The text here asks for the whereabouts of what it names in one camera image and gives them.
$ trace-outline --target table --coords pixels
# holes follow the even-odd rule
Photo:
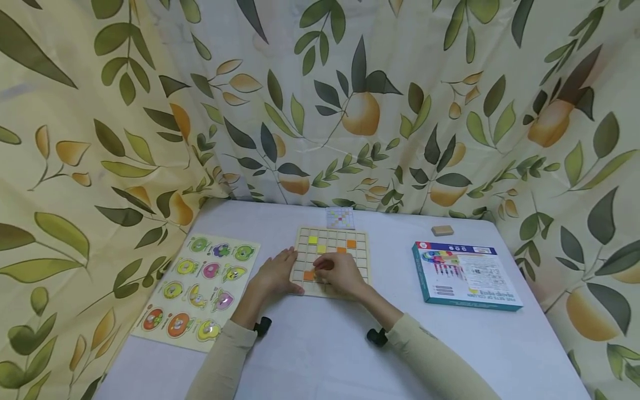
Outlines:
[[[589,399],[504,241],[493,224],[452,218],[354,211],[369,233],[373,286],[461,355],[505,400]],[[262,245],[256,267],[294,244],[300,225],[324,226],[324,209],[210,200],[191,229]],[[433,225],[453,236],[435,238]],[[424,303],[411,246],[415,241],[491,246],[518,291],[517,312]],[[264,315],[273,320],[244,367],[236,399],[436,399],[390,346],[365,340],[377,322],[344,300],[286,296]],[[205,354],[129,337],[95,400],[183,399]]]

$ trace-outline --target wooden block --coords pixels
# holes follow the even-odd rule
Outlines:
[[[439,227],[431,227],[434,236],[453,235],[453,228],[450,225],[440,225]]]

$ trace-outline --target curtain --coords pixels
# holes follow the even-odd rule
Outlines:
[[[0,7],[0,394],[89,398],[210,196],[494,222],[593,398],[640,393],[638,2],[39,3]]]

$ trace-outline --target beige sleeve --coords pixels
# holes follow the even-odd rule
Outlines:
[[[429,388],[445,400],[500,400],[491,386],[460,356],[405,314],[387,339]]]
[[[233,400],[257,332],[228,320],[189,387],[186,400]]]

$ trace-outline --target person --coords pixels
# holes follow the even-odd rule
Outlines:
[[[231,400],[236,394],[247,352],[257,333],[253,326],[269,296],[303,294],[289,280],[298,252],[282,250],[269,258],[247,284],[244,295],[196,374],[186,400]],[[316,277],[352,296],[387,331],[388,342],[418,378],[445,400],[500,400],[480,375],[446,344],[367,285],[347,253],[327,253],[314,262]]]

